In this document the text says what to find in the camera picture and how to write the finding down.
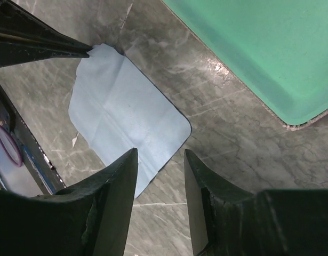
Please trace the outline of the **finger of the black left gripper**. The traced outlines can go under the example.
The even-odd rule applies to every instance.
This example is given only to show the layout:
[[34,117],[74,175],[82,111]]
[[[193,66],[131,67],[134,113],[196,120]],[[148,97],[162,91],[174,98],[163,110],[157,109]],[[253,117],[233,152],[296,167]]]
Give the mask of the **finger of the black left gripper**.
[[71,50],[92,48],[56,31],[13,1],[0,1],[0,36]]
[[53,58],[87,58],[91,47],[70,47],[0,36],[0,68]]

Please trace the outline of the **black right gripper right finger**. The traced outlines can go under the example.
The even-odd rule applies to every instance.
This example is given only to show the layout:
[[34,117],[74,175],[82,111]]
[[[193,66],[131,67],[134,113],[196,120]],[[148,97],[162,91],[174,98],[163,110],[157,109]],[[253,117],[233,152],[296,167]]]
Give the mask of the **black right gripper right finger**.
[[194,255],[328,255],[328,189],[250,193],[184,158]]

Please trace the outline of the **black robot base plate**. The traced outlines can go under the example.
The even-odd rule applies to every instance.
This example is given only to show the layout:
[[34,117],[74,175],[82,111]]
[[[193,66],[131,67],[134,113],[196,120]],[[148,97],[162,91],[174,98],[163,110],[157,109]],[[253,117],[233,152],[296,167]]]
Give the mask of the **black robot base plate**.
[[66,188],[63,179],[42,150],[1,85],[0,110],[3,112],[2,117],[0,117],[0,120],[4,123],[3,127],[11,133],[17,142],[26,168],[41,191],[45,194],[54,194]]

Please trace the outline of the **grey-brown glasses case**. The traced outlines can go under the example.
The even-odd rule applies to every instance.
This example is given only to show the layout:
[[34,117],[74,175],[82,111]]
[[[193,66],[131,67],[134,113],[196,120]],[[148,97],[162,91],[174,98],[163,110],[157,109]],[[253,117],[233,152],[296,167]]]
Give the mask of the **grey-brown glasses case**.
[[328,1],[166,1],[285,124],[328,113]]

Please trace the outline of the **light blue cleaning cloth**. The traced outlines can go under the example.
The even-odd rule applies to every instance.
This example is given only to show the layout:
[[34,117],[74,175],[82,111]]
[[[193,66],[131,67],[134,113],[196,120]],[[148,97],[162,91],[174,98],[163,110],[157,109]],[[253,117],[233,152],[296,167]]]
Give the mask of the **light blue cleaning cloth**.
[[93,47],[76,69],[68,108],[76,130],[104,165],[138,150],[139,196],[191,134],[175,105],[113,47]]

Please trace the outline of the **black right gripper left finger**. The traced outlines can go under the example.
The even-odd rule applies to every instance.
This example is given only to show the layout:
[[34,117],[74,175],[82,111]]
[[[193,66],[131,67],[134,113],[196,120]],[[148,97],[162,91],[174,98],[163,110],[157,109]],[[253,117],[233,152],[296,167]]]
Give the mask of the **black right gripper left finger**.
[[123,255],[137,174],[132,148],[53,195],[0,190],[0,255]]

